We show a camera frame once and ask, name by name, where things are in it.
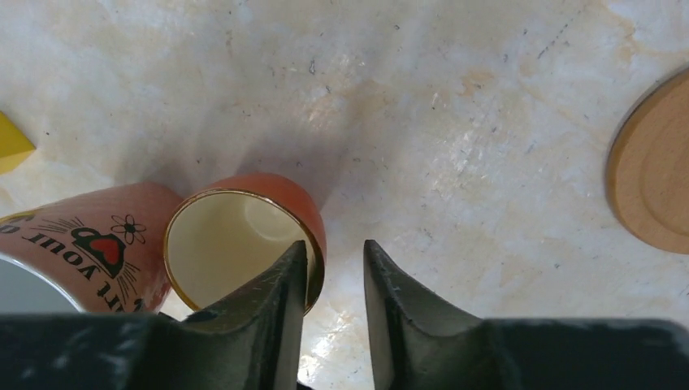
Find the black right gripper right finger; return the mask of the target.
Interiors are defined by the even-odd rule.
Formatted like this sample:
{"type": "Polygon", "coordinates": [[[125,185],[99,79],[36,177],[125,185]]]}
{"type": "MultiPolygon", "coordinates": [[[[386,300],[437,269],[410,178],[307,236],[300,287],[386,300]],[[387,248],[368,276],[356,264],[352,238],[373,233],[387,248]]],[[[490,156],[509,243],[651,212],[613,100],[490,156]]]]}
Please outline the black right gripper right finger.
{"type": "Polygon", "coordinates": [[[688,332],[660,319],[479,318],[363,247],[378,389],[685,389],[688,332]]]}

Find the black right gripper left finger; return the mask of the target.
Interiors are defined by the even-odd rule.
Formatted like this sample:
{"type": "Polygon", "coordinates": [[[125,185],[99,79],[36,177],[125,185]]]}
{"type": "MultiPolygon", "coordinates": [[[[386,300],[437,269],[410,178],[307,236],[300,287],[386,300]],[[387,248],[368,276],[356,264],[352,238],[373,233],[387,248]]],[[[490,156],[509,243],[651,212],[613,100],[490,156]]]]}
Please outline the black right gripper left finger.
{"type": "Polygon", "coordinates": [[[4,389],[297,389],[307,251],[179,321],[164,314],[4,314],[4,389]]]}

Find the brown cup with red handle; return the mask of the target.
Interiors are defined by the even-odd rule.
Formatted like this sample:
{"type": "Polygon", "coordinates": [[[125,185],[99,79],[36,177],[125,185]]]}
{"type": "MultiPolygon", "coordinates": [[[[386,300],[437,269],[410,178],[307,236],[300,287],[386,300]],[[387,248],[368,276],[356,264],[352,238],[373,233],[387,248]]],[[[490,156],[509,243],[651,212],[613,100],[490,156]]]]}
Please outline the brown cup with red handle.
{"type": "Polygon", "coordinates": [[[177,207],[163,239],[165,267],[177,296],[200,310],[266,271],[296,241],[306,245],[310,311],[323,289],[327,255],[316,202],[284,176],[235,175],[177,207]]]}

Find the smooth brown round coaster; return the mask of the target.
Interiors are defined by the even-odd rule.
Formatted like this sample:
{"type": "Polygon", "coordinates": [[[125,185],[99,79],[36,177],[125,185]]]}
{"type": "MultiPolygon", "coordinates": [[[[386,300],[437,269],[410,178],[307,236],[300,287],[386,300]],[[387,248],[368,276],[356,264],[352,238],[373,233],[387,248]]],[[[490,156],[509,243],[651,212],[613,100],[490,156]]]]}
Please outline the smooth brown round coaster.
{"type": "Polygon", "coordinates": [[[687,254],[687,69],[649,90],[622,122],[606,163],[605,194],[636,238],[687,254]]]}

